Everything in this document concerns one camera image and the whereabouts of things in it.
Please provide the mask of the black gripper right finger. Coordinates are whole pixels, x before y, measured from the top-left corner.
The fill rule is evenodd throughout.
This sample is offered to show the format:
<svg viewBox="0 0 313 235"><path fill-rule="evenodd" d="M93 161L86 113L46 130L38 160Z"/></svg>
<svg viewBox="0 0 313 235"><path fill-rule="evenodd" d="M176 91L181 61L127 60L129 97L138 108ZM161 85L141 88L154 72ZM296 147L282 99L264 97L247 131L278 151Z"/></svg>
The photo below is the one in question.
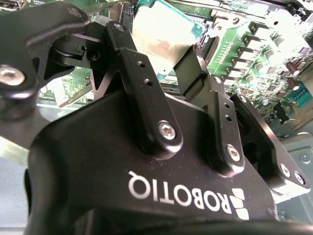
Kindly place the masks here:
<svg viewBox="0 0 313 235"><path fill-rule="evenodd" d="M223 81L208 72L201 48L191 46L175 65L175 73L186 101L208 116L210 145L216 153L210 163L222 176L238 175L251 163L275 194L310 192L308 178L250 100L241 94L227 96Z"/></svg>

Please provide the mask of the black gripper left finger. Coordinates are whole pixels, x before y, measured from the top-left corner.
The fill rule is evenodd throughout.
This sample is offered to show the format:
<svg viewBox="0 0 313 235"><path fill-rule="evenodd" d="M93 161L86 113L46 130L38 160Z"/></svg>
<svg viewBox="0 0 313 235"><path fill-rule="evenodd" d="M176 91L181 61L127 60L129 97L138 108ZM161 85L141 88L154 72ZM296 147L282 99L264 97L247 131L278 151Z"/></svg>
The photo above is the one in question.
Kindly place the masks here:
<svg viewBox="0 0 313 235"><path fill-rule="evenodd" d="M75 5L56 1L0 17L0 134L29 148L44 128L37 110L40 89L76 67L91 69L103 96L121 77L139 143L165 160L182 147L183 135L148 57L136 50L121 23L91 22Z"/></svg>

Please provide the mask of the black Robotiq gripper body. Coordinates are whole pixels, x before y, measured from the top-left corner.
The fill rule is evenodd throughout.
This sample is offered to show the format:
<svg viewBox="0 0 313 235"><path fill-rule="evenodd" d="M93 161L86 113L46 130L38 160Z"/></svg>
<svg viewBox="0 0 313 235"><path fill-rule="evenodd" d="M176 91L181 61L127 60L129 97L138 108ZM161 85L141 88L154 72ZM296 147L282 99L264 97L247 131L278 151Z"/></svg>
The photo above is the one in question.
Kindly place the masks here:
<svg viewBox="0 0 313 235"><path fill-rule="evenodd" d="M220 176L207 114L169 99L183 146L159 161L145 154L114 92L46 126L33 141L25 187L27 235L310 235L278 221L268 186L247 163Z"/></svg>

